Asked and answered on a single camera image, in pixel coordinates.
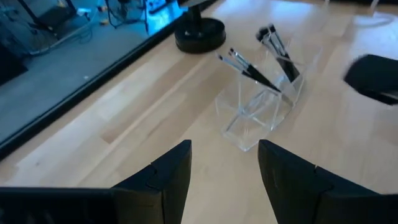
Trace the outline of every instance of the black round base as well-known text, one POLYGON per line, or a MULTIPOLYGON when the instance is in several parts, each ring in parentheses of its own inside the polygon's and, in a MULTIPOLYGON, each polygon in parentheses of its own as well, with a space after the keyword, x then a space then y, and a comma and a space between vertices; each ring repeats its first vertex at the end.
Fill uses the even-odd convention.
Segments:
POLYGON ((191 26, 176 27, 175 43, 182 52, 201 54, 217 49, 225 42, 225 26, 216 19, 202 18, 201 31, 192 31, 191 26))

